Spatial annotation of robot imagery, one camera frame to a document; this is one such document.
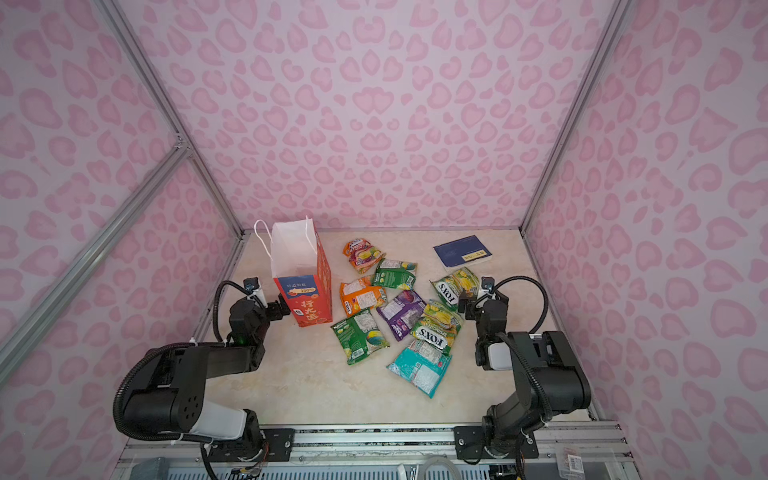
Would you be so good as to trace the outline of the green Fox's candy packet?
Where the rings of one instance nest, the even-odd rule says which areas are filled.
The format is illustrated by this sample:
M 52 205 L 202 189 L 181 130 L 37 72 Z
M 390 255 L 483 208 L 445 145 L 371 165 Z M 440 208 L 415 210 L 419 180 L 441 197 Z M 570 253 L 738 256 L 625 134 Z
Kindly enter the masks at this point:
M 463 325 L 464 319 L 457 312 L 436 300 L 430 300 L 410 334 L 449 355 Z
M 481 282 L 469 268 L 459 268 L 430 282 L 439 299 L 451 311 L 457 312 L 462 297 L 471 299 L 478 296 Z

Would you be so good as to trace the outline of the red white paper bag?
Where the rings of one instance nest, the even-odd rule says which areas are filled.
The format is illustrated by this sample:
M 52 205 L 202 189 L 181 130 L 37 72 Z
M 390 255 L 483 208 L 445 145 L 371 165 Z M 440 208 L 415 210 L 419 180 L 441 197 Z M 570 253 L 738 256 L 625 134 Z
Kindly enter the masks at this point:
M 253 231 L 270 261 L 273 280 L 297 324 L 333 321 L 332 273 L 314 221 L 307 217 L 269 226 L 259 219 Z

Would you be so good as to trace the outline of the purple snack packet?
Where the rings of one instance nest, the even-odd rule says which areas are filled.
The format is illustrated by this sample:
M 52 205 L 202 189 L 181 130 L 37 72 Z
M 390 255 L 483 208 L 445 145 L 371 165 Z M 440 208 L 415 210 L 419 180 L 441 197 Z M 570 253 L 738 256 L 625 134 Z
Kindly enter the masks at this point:
M 377 313 L 386 322 L 397 341 L 403 340 L 421 318 L 427 303 L 414 291 L 403 290 Z

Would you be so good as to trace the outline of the teal snack packet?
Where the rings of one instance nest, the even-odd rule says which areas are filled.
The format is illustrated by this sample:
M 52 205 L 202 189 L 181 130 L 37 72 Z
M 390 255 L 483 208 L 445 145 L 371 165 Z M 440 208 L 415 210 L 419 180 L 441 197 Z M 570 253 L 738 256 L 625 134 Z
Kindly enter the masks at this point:
M 433 398 L 451 360 L 451 355 L 426 341 L 413 339 L 387 369 Z

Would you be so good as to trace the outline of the small green snack packet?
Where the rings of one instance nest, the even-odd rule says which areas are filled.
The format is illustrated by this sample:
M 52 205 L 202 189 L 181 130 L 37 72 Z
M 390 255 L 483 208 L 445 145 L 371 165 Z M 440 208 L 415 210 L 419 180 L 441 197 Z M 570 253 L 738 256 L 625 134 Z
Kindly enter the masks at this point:
M 416 282 L 417 264 L 382 259 L 376 268 L 372 284 L 396 290 L 412 290 Z

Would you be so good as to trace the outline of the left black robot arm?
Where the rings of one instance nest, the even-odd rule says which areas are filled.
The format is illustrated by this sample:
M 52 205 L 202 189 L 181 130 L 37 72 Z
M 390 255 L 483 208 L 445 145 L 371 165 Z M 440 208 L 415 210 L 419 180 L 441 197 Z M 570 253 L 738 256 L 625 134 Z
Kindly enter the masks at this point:
M 205 398 L 207 381 L 256 371 L 270 325 L 290 313 L 283 298 L 242 298 L 230 308 L 226 342 L 188 342 L 149 350 L 122 380 L 113 401 L 118 431 L 132 439 L 196 442 L 214 462 L 264 461 L 268 440 L 257 415 Z

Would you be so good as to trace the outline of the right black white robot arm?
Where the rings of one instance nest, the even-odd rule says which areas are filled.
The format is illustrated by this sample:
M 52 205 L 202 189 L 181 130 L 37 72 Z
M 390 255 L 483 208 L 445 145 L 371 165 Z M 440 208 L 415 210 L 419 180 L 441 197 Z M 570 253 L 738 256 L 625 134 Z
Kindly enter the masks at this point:
M 563 332 L 508 331 L 506 300 L 484 299 L 465 313 L 476 321 L 476 364 L 485 371 L 512 372 L 515 391 L 490 406 L 480 425 L 454 429 L 456 457 L 471 465 L 492 458 L 518 464 L 535 459 L 536 431 L 591 405 L 587 376 Z

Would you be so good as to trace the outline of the blue booklet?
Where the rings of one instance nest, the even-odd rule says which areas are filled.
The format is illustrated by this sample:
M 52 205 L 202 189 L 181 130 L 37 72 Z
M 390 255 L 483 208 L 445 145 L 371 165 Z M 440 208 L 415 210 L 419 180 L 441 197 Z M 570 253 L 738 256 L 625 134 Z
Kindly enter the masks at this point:
M 489 260 L 491 250 L 476 236 L 470 235 L 433 247 L 444 268 L 457 269 Z

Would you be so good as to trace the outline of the orange snack packet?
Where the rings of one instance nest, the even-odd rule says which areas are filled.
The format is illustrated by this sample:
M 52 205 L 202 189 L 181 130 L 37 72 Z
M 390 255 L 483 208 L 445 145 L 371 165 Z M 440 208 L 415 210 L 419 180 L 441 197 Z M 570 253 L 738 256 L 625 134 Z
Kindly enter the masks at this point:
M 388 299 L 383 287 L 373 284 L 373 276 L 364 276 L 340 284 L 340 300 L 348 317 L 371 308 L 383 307 Z

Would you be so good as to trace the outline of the large green snack packet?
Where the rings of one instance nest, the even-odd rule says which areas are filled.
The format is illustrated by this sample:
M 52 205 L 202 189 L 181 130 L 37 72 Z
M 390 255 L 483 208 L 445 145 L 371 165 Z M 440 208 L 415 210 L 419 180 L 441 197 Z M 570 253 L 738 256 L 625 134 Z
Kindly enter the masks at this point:
M 350 366 L 390 347 L 369 309 L 340 320 L 331 326 Z

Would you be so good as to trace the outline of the red yellow snack packet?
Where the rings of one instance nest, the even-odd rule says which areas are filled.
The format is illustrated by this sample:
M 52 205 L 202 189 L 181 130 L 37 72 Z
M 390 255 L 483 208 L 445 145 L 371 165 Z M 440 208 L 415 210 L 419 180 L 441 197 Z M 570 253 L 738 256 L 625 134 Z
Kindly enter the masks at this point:
M 364 238 L 356 238 L 348 242 L 343 248 L 343 254 L 359 274 L 365 274 L 386 256 L 382 250 Z

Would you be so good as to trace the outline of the diagonal aluminium frame bar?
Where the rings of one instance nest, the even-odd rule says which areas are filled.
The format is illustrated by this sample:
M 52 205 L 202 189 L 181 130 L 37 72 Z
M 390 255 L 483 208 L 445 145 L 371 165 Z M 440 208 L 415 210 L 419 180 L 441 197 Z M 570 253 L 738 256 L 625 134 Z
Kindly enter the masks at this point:
M 49 288 L 40 302 L 22 318 L 1 345 L 1 383 L 7 384 L 33 353 L 62 311 L 115 249 L 123 236 L 151 205 L 157 194 L 188 157 L 189 146 L 181 142 L 165 156 L 161 164 L 126 199 L 105 226 L 69 263 L 63 275 Z

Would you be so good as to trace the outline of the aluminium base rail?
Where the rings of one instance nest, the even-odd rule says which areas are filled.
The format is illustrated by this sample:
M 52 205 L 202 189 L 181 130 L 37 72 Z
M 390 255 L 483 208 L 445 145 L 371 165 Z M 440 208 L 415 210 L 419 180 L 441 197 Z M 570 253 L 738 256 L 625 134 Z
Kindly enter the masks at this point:
M 115 479 L 513 479 L 512 453 L 480 445 L 477 424 L 275 425 L 263 463 L 203 462 L 191 443 L 131 440 Z M 619 425 L 554 421 L 524 443 L 527 479 L 637 479 L 635 459 Z

